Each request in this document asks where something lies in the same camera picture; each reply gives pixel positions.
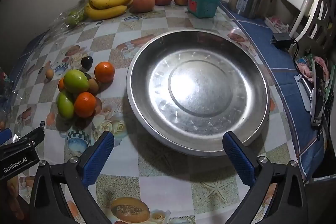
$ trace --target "banana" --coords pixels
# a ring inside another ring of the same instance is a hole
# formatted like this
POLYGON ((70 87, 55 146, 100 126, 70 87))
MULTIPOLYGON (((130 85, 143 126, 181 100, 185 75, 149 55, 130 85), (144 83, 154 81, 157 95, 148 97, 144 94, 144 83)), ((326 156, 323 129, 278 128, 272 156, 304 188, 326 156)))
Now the banana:
POLYGON ((107 9, 119 5, 124 5, 130 0, 90 0, 90 4, 97 9, 107 9))
POLYGON ((85 14, 93 20, 103 20, 103 19, 108 19, 112 17, 117 17, 125 13, 126 10, 127 10, 127 6, 124 6, 124 5, 119 5, 119 6, 104 9, 104 10, 98 10, 92 7, 90 2, 88 2, 84 7, 85 14))
POLYGON ((133 3, 133 0, 129 0, 127 3, 125 3, 124 5, 127 6, 127 8, 130 8, 132 7, 132 3, 133 3))

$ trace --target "table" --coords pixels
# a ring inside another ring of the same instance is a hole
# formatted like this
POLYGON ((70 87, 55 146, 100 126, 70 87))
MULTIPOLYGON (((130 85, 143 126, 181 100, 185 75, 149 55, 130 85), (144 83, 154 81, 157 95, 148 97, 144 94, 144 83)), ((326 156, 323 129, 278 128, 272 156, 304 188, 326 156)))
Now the table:
MULTIPOLYGON (((268 122, 250 147, 272 162, 296 160, 287 117, 272 78, 241 29, 219 8, 210 19, 198 19, 186 7, 172 4, 156 6, 145 14, 126 13, 110 20, 85 22, 55 37, 46 36, 31 53, 16 86, 7 126, 22 137, 45 121, 45 139, 37 152, 50 164, 81 155, 104 130, 113 132, 115 147, 96 183, 89 187, 112 223, 127 222, 123 212, 142 220, 140 216, 147 211, 148 224, 224 223, 249 189, 226 156, 197 158, 165 147, 146 132, 130 108, 126 74, 135 53, 151 38, 182 28, 220 34, 255 58, 268 81, 271 100, 268 122), (80 69, 81 58, 88 55, 93 58, 88 74, 94 77, 95 65, 109 61, 115 66, 114 81, 97 95, 97 114, 91 121, 65 122, 56 106, 58 81, 67 69, 80 69), (45 71, 49 68, 54 69, 55 76, 46 82, 45 71), (117 218, 116 208, 111 210, 112 202, 121 198, 118 202, 122 203, 125 197, 140 199, 145 205, 141 203, 140 210, 135 210, 137 206, 123 208, 126 211, 121 210, 117 218)), ((36 170, 33 166, 20 174, 20 195, 27 201, 36 170)), ((63 190, 73 216, 84 223, 68 188, 64 186, 63 190)), ((255 221, 265 213, 273 192, 274 187, 270 187, 255 221)))

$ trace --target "orange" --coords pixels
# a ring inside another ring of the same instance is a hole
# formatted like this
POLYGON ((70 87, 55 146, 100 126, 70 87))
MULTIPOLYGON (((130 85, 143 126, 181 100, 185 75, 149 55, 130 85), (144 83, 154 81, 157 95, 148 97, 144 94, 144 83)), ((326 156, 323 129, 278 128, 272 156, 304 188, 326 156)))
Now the orange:
POLYGON ((59 81, 58 81, 58 89, 59 91, 62 91, 64 90, 64 81, 63 81, 64 78, 61 78, 59 81))
POLYGON ((95 111, 96 98, 89 92, 82 92, 77 96, 73 106, 79 117, 88 118, 95 111))
POLYGON ((100 62, 94 69, 96 79, 102 83, 111 82, 114 72, 114 66, 110 62, 100 62))

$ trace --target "metal basin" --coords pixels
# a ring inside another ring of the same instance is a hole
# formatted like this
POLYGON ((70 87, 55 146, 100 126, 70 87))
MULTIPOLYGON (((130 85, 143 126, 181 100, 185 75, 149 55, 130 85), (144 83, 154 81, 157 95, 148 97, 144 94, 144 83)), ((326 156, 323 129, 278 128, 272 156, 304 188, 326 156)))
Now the metal basin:
POLYGON ((269 114, 268 86, 256 63, 207 31, 172 31, 147 42, 132 60, 126 86, 145 129, 189 155, 225 155, 227 131, 250 144, 269 114))

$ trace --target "teal box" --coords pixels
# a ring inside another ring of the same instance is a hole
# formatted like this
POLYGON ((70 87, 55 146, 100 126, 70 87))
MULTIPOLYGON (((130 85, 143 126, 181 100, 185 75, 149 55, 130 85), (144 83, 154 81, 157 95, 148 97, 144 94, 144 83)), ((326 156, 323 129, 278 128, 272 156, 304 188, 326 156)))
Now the teal box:
POLYGON ((214 17, 219 0, 188 0, 188 11, 198 18, 214 17))

